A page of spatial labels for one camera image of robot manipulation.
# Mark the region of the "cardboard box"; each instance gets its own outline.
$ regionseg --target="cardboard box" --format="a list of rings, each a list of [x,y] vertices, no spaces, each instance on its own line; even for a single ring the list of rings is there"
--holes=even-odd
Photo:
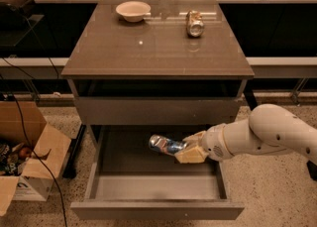
[[[59,177],[70,138],[47,123],[34,102],[19,102],[29,142],[38,156],[50,154],[43,162]],[[0,138],[16,144],[26,143],[21,114],[16,102],[0,102]],[[46,201],[53,186],[49,171],[37,159],[28,159],[20,176],[0,176],[0,216],[11,200]]]

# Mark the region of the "box flap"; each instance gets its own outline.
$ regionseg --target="box flap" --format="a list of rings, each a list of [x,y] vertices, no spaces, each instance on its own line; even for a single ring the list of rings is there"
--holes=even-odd
[[[7,212],[16,192],[18,181],[18,176],[0,176],[0,216]]]
[[[69,137],[58,129],[52,127],[50,124],[47,124],[37,142],[36,147],[34,148],[34,151],[40,157],[51,150],[48,158],[43,161],[43,163],[48,166],[54,177],[58,177],[69,145]],[[22,175],[38,178],[52,178],[49,171],[37,159],[29,159],[27,161]]]
[[[34,102],[19,102],[26,134],[35,144],[47,121]],[[0,102],[0,137],[14,144],[26,143],[21,113],[16,102]]]

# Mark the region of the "cabinet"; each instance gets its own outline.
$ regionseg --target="cabinet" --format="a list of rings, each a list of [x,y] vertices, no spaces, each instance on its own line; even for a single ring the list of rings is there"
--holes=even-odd
[[[254,74],[213,0],[142,0],[151,12],[128,23],[125,0],[101,0],[62,76],[97,154],[82,202],[84,219],[235,219],[221,165],[180,165],[151,152],[151,134],[174,139],[231,122]],[[200,38],[186,14],[202,14]]]

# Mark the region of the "metal can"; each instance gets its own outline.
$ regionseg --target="metal can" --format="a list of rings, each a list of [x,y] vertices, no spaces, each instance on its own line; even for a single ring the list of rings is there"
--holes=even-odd
[[[191,37],[199,37],[204,32],[204,23],[198,11],[191,10],[186,15],[187,34]]]

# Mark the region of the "white bowl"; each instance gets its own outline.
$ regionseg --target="white bowl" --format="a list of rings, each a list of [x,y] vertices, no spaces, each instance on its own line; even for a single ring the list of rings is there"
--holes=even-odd
[[[116,11],[128,22],[136,23],[144,19],[151,11],[149,4],[140,1],[128,1],[117,6]]]

